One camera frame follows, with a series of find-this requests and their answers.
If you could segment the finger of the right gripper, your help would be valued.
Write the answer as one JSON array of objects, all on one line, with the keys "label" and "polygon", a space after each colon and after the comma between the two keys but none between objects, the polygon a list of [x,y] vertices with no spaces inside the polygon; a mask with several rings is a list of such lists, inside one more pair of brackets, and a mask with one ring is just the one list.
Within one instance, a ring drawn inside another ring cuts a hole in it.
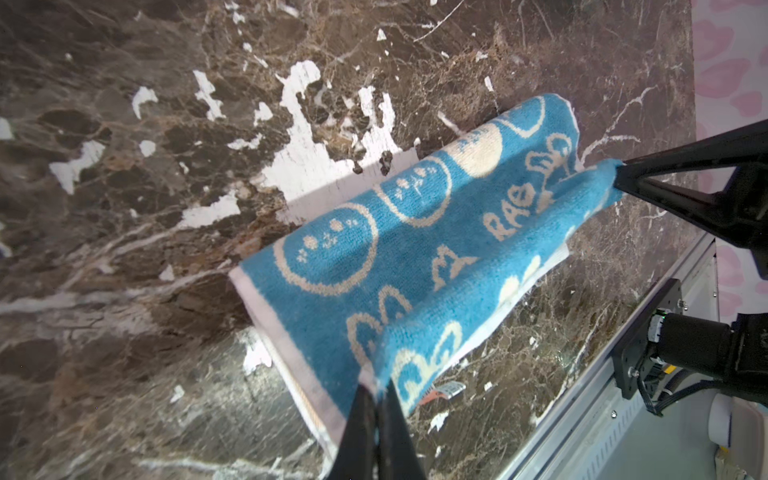
[{"label": "finger of the right gripper", "polygon": [[[673,185],[662,175],[731,172],[714,193]],[[666,210],[727,243],[751,252],[767,277],[767,122],[756,122],[678,148],[629,160],[614,187]]]}]

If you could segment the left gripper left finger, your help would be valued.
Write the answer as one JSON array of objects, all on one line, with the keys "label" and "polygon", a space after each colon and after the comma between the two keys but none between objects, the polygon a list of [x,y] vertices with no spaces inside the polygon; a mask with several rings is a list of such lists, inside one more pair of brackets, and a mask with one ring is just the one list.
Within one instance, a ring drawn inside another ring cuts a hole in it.
[{"label": "left gripper left finger", "polygon": [[377,405],[359,385],[327,480],[371,480],[377,464]]}]

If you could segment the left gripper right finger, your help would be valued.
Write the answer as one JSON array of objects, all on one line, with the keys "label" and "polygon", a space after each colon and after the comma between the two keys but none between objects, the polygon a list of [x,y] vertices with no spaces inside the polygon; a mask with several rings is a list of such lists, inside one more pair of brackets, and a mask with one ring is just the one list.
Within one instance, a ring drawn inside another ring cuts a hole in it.
[{"label": "left gripper right finger", "polygon": [[395,385],[389,383],[377,405],[378,478],[426,480],[408,430]]}]

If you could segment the teal patterned towel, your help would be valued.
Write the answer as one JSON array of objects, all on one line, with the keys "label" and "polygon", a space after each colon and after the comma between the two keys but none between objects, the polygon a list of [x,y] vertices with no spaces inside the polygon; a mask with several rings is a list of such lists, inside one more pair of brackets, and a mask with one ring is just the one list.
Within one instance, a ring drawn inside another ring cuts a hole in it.
[{"label": "teal patterned towel", "polygon": [[533,97],[243,260],[230,279],[328,456],[355,392],[411,413],[621,198],[571,104]]}]

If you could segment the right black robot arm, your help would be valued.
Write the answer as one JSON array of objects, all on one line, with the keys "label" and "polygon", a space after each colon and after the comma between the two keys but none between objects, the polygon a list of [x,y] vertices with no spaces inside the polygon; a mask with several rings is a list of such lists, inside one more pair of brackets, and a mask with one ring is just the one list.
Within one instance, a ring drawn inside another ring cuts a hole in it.
[{"label": "right black robot arm", "polygon": [[[615,187],[704,232],[748,250],[767,276],[767,123],[630,161]],[[680,282],[663,286],[612,353],[625,399],[639,395],[656,416],[698,392],[716,390],[718,445],[753,479],[767,476],[767,316],[730,324],[683,314]]]}]

